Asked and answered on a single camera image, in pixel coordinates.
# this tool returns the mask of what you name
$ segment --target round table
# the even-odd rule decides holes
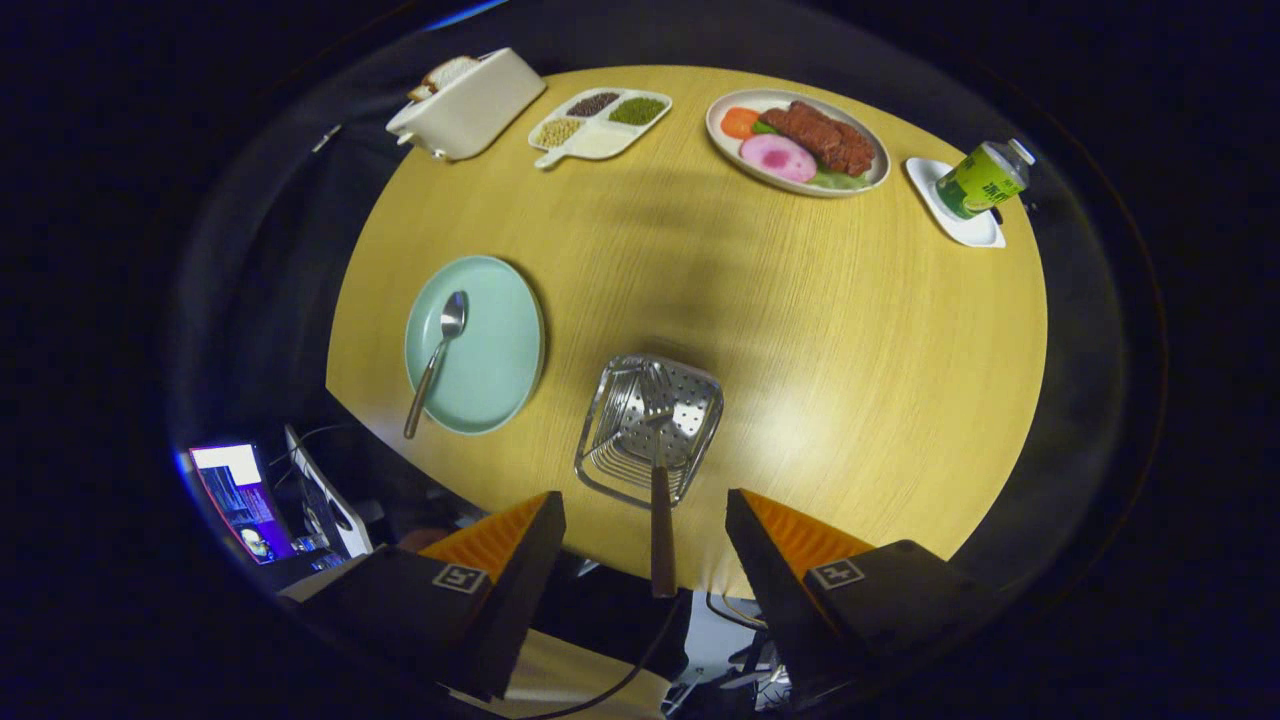
[[[805,85],[664,65],[547,83],[475,159],[440,164],[417,150],[404,159],[347,268],[328,389],[486,511],[561,491],[567,550],[648,577],[648,512],[582,484],[573,451],[604,364],[664,355],[708,370],[724,389],[716,439],[673,515],[682,587],[753,597],[724,532],[726,491],[736,487],[874,544],[911,538],[950,557],[1009,478],[1044,370],[1044,281],[1020,204],[1001,208],[1006,249],[951,241],[902,163],[955,163],[964,152]],[[534,169],[540,152],[529,131],[596,86],[664,92],[673,106],[614,159]],[[754,87],[804,92],[860,119],[888,150],[890,178],[829,200],[736,169],[713,147],[704,114],[721,95]],[[421,286],[463,255],[498,256],[532,286],[545,319],[544,373],[497,432],[463,437],[425,421],[406,441],[408,310]]]

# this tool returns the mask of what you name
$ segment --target beverage can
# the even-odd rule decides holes
[[[968,220],[1027,190],[1027,169],[1036,159],[1016,140],[983,142],[937,182],[938,199]]]

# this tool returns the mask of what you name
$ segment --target spoon handle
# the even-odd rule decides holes
[[[435,346],[431,359],[426,361],[426,368],[422,368],[422,379],[417,383],[417,392],[413,393],[413,405],[410,406],[408,418],[404,420],[404,439],[413,439],[413,434],[417,433],[417,420],[422,416],[422,402],[426,401],[426,389],[431,387],[431,378],[435,377],[435,364],[444,356],[444,346],[448,343],[448,338],[442,340],[440,345]]]
[[[676,539],[671,528],[671,495],[667,469],[655,466],[650,475],[653,495],[650,496],[649,519],[653,533],[650,546],[649,575],[653,578],[654,597],[676,597]]]

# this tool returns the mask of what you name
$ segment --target metal spoon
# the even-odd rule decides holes
[[[417,432],[417,420],[422,415],[422,402],[426,400],[426,389],[431,387],[431,378],[435,375],[435,365],[444,357],[444,346],[451,340],[462,334],[462,328],[467,327],[467,295],[461,290],[449,296],[440,310],[440,345],[435,346],[435,352],[422,368],[422,379],[417,383],[417,392],[413,393],[413,405],[408,410],[408,419],[404,420],[404,437],[413,438]]]

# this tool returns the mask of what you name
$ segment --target food plate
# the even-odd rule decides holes
[[[543,369],[538,299],[515,268],[484,255],[449,263],[422,286],[404,328],[410,393],[440,342],[440,310],[449,293],[467,293],[467,325],[449,342],[422,410],[456,433],[500,428],[525,406]]]
[[[721,128],[724,115],[733,108],[745,108],[756,113],[763,113],[774,108],[786,110],[794,100],[801,100],[828,118],[852,126],[854,129],[867,138],[874,150],[874,156],[872,159],[870,169],[860,176],[865,183],[858,183],[858,187],[831,188],[778,177],[744,160],[741,155],[739,155],[739,150],[742,147],[744,141],[736,137],[730,137]],[[712,136],[712,142],[716,147],[718,147],[726,158],[748,174],[751,174],[769,184],[790,190],[791,192],[799,192],[801,195],[812,195],[815,197],[847,197],[850,195],[859,195],[879,186],[884,182],[884,178],[887,178],[890,173],[891,164],[888,151],[884,150],[884,143],[876,137],[876,133],[873,133],[863,123],[858,122],[849,113],[799,92],[768,88],[740,90],[737,92],[731,92],[712,102],[712,106],[707,109],[707,132]]]
[[[1000,232],[1000,225],[996,224],[996,218],[991,213],[980,213],[975,218],[957,220],[942,208],[937,182],[950,172],[951,165],[938,160],[911,158],[906,161],[906,176],[911,178],[911,184],[920,193],[920,200],[933,214],[933,219],[942,225],[943,232],[951,236],[951,240],[969,247],[1004,247],[1005,233]]]
[[[595,110],[590,115],[568,115],[568,111],[573,109],[575,105],[582,102],[590,97],[602,94],[617,95],[612,101],[605,104],[603,108]],[[634,99],[649,99],[658,100],[664,104],[662,110],[658,111],[649,122],[643,126],[632,126],[627,123],[614,122],[609,119],[622,104]],[[622,152],[631,146],[641,135],[644,135],[649,128],[662,119],[667,111],[671,110],[671,97],[660,92],[649,92],[645,90],[630,90],[626,87],[593,87],[590,90],[584,90],[573,97],[570,97],[564,102],[556,108],[545,118],[541,119],[534,129],[529,131],[529,145],[536,147],[538,150],[547,151],[547,155],[539,158],[535,163],[535,168],[550,168],[559,161],[561,158],[571,155],[573,158],[584,158],[588,160],[604,160],[613,158],[618,152]],[[549,146],[538,141],[539,135],[548,123],[553,123],[561,119],[580,120],[581,126],[568,136],[563,143],[557,146]]]

